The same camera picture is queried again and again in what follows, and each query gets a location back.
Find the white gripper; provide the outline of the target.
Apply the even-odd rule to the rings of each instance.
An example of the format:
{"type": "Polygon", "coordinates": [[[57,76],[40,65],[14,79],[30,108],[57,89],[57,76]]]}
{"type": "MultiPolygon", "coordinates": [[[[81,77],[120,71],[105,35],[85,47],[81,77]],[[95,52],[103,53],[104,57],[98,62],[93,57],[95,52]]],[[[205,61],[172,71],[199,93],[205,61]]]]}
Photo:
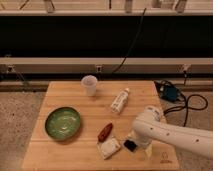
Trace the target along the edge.
{"type": "Polygon", "coordinates": [[[127,135],[127,139],[134,142],[138,147],[145,149],[145,153],[148,158],[152,156],[152,144],[150,144],[152,142],[151,138],[135,131],[131,131],[127,135]]]}

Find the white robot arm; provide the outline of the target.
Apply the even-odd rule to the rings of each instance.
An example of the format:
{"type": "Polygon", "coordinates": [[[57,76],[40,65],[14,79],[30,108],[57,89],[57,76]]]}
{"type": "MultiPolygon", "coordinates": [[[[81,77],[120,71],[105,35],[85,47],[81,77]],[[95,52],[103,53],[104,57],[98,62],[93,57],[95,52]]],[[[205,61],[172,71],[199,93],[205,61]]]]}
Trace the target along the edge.
{"type": "Polygon", "coordinates": [[[152,140],[158,140],[213,159],[213,131],[163,123],[161,117],[158,108],[147,106],[132,122],[127,139],[142,148],[147,148],[152,140]]]}

